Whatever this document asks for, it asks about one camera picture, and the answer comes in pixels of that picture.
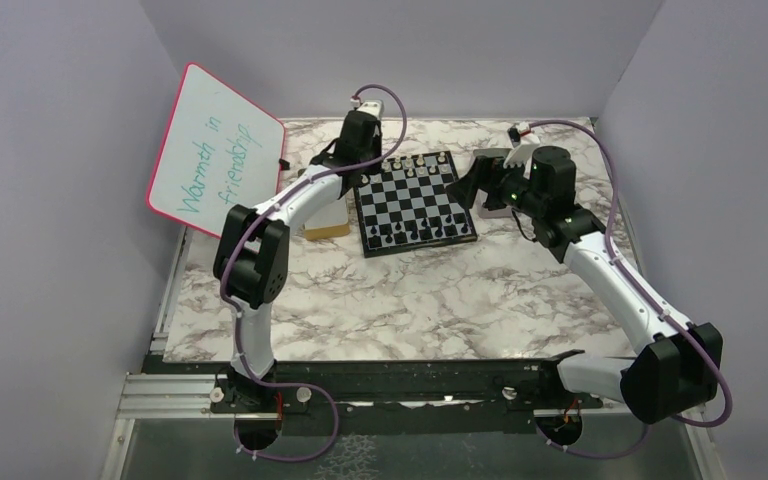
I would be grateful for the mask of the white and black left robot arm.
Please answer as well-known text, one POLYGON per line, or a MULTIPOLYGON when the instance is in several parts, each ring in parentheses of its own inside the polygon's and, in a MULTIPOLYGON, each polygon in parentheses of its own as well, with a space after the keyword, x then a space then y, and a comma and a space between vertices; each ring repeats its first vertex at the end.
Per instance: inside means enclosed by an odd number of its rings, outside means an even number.
POLYGON ((382 156, 383 104, 363 101, 348 112, 340 134, 289 187, 254 207, 236 205, 227 216, 214 260, 220 296, 233 312, 230 381, 245 407, 258 411, 273 401, 266 377, 275 357, 272 303, 288 279, 292 235, 326 206, 341 200, 382 156))

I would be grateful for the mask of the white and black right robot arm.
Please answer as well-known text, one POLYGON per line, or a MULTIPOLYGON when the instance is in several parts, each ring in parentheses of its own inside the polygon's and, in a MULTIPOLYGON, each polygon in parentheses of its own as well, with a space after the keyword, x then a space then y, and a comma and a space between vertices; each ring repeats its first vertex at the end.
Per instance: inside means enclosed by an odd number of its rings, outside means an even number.
POLYGON ((528 217, 536 241, 596 294, 636 354, 633 359, 562 354, 538 378, 539 398, 560 407, 576 394, 595 394, 624 403, 645 424, 714 399, 721 390, 715 375, 723 347, 720 332, 673 311, 628 269, 605 225, 577 203, 576 179, 567 150, 542 146, 533 149, 529 165, 478 156, 446 188, 464 209, 483 192, 490 209, 508 207, 528 217))

